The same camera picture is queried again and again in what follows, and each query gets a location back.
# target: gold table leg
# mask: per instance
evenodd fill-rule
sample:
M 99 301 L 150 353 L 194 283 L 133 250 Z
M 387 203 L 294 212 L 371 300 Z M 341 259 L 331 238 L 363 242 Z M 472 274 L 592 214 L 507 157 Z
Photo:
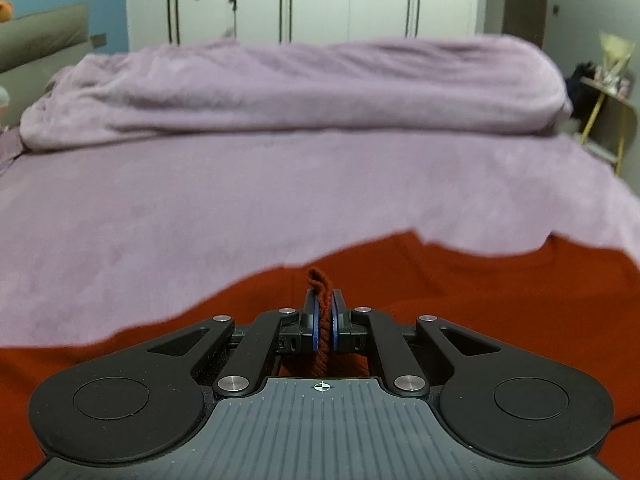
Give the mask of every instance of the gold table leg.
M 593 128 L 593 125 L 595 124 L 596 119 L 598 118 L 598 114 L 600 113 L 600 109 L 602 108 L 602 103 L 604 102 L 605 97 L 606 95 L 603 92 L 600 92 L 600 97 L 598 97 L 598 102 L 596 102 L 596 105 L 593 107 L 593 112 L 591 112 L 591 117 L 589 117 L 589 122 L 585 126 L 582 136 L 580 137 L 581 144 L 584 144 L 585 142 L 587 142 L 587 139 L 589 138 L 589 134 L 591 133 L 591 129 Z
M 626 133 L 626 106 L 622 107 L 622 117 L 620 117 L 620 136 L 618 140 L 618 160 L 616 161 L 616 175 L 622 169 L 622 156 L 625 154 L 625 133 Z

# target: pink blanket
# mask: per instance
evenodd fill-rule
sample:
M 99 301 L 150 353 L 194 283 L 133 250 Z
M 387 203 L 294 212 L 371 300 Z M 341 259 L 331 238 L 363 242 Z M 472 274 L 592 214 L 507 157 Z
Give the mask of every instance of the pink blanket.
M 87 56 L 22 117 L 32 150 L 168 133 L 548 131 L 569 104 L 558 69 L 510 37 L 333 46 L 218 41 Z
M 0 177 L 0 346 L 95 342 L 407 229 L 483 254 L 553 231 L 640 262 L 640 202 L 564 136 L 174 136 L 23 155 Z

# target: orange-red fabric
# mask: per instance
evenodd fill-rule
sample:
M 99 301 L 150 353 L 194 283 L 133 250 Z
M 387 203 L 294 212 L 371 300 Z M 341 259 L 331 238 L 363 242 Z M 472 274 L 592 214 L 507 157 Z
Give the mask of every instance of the orange-red fabric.
M 623 480 L 640 478 L 640 420 L 609 433 L 599 459 Z
M 531 254 L 484 258 L 425 245 L 405 233 L 312 265 L 343 291 L 350 307 L 366 304 L 405 323 L 420 314 L 449 319 L 594 375 L 614 398 L 617 424 L 640 415 L 640 272 L 619 251 L 551 236 Z M 231 314 L 245 324 L 265 310 L 300 307 L 307 288 L 306 266 L 272 269 L 175 319 L 131 328 L 91 346 L 0 350 L 0 478 L 21 478 L 42 458 L 26 413 L 31 392 L 46 377 L 215 314 Z M 327 374 L 343 375 L 344 364 L 329 360 Z M 357 375 L 359 362 L 351 364 Z M 621 445 L 621 452 L 607 444 L 603 457 L 614 471 L 630 475 L 623 478 L 640 479 L 640 469 L 626 467 L 632 459 L 624 453 L 640 444 L 640 431 L 623 428 L 612 435 L 628 434 L 633 444 Z

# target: ribbed black surface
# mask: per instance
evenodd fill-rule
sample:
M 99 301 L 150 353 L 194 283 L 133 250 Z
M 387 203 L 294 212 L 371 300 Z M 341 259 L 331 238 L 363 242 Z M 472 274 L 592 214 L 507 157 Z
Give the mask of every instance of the ribbed black surface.
M 53 459 L 34 480 L 568 480 L 614 478 L 592 459 L 555 468 L 492 462 L 461 446 L 422 400 L 376 380 L 270 379 L 224 400 L 188 443 L 145 463 L 89 468 Z

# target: stuffed toy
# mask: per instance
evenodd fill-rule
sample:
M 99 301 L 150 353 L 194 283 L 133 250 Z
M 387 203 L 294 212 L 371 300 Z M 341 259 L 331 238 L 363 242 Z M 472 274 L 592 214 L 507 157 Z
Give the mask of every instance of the stuffed toy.
M 14 15 L 14 6 L 11 2 L 0 0 L 0 23 L 8 22 Z

